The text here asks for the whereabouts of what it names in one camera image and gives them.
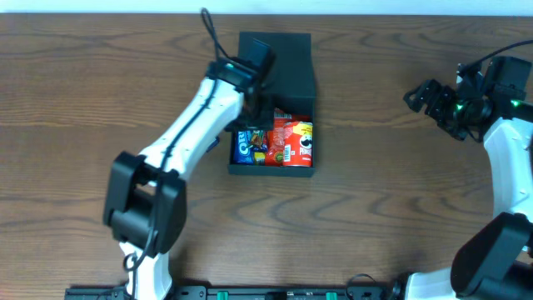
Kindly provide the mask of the black gift box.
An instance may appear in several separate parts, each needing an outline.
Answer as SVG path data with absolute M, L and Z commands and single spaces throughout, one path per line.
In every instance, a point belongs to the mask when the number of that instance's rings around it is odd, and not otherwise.
M 316 79 L 311 59 L 311 35 L 309 33 L 241 32 L 238 57 L 244 58 L 253 40 L 272 48 L 274 63 L 266 77 L 263 94 L 271 99 L 275 108 L 292 116 L 309 117 L 315 122 Z M 274 176 L 310 178 L 315 167 L 274 167 L 237 164 L 235 151 L 237 135 L 232 134 L 228 172 L 232 175 Z

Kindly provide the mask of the KitKat chocolate bar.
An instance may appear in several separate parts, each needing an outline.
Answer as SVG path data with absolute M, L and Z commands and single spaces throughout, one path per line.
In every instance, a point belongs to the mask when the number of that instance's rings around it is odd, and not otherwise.
M 268 150 L 267 134 L 263 130 L 251 131 L 249 148 L 253 152 L 265 153 Z

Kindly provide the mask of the blue Oreo cookie pack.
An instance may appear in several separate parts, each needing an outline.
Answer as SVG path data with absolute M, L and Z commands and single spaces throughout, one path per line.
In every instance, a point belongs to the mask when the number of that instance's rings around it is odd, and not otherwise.
M 253 164 L 253 151 L 250 146 L 251 139 L 251 131 L 237 132 L 233 151 L 233 161 L 235 164 Z

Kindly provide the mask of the red Pringles can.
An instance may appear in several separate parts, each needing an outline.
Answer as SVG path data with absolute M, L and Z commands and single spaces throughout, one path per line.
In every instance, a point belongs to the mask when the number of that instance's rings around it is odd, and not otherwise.
M 288 122 L 284 130 L 284 167 L 310 167 L 312 165 L 313 125 L 311 122 Z

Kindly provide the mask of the yellow snack bag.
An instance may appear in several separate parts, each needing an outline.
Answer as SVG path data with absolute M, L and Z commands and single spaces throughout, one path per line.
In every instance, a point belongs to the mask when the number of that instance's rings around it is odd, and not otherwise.
M 255 165 L 264 166 L 266 161 L 266 154 L 264 152 L 253 153 L 253 161 Z

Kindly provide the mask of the red snack bag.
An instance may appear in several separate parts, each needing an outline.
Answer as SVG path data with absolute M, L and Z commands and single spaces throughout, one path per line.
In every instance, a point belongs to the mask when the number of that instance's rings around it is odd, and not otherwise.
M 283 112 L 281 109 L 274 110 L 274 127 L 267 132 L 268 150 L 265 156 L 265 165 L 280 167 L 283 163 L 284 151 L 284 125 L 295 121 L 309 122 L 311 118 L 306 115 L 297 115 Z

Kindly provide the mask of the small dark blue packet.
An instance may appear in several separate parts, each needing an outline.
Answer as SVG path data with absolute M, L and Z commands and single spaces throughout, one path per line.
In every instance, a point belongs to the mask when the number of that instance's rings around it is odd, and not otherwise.
M 215 139 L 211 142 L 211 144 L 208 146 L 206 152 L 209 153 L 214 147 L 216 147 L 220 142 L 219 137 L 215 137 Z

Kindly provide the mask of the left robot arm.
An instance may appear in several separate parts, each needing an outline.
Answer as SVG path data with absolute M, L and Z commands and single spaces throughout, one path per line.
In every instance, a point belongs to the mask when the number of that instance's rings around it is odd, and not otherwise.
M 241 57 L 217 56 L 182 114 L 137 155 L 113 161 L 102 221 L 125 254 L 126 299 L 164 299 L 172 287 L 168 253 L 187 220 L 187 181 L 223 131 L 269 129 L 262 96 L 272 47 L 252 40 Z

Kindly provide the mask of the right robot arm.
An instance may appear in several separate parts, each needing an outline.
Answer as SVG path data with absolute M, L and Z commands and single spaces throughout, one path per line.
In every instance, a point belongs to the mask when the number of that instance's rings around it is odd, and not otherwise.
M 516 57 L 459 65 L 456 87 L 434 79 L 407 92 L 409 109 L 451 137 L 482 143 L 491 165 L 493 218 L 455 255 L 449 268 L 415 272 L 396 286 L 399 299 L 530 299 L 532 266 L 532 64 Z

